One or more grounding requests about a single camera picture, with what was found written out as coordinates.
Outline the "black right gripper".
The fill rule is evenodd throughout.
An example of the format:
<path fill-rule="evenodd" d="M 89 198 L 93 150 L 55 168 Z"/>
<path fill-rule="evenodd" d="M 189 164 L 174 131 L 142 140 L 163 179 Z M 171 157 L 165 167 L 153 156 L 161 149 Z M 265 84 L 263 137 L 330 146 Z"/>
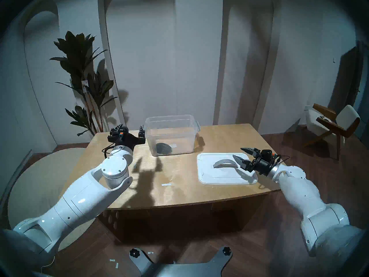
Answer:
<path fill-rule="evenodd" d="M 241 150 L 248 155 L 252 155 L 254 160 L 243 159 L 240 156 L 233 155 L 235 162 L 244 171 L 257 171 L 261 175 L 268 175 L 271 169 L 280 161 L 280 155 L 272 150 L 259 150 L 257 148 L 244 148 Z"/>

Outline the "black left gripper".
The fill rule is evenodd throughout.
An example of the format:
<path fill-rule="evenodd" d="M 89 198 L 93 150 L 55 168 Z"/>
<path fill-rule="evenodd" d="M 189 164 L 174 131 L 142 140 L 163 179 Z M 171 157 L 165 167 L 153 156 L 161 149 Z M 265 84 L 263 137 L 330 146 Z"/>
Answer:
<path fill-rule="evenodd" d="M 133 151 L 136 145 L 145 144 L 146 142 L 144 125 L 140 126 L 136 137 L 129 133 L 128 129 L 123 129 L 123 124 L 120 124 L 111 128 L 107 140 L 115 146 L 126 146 Z"/>

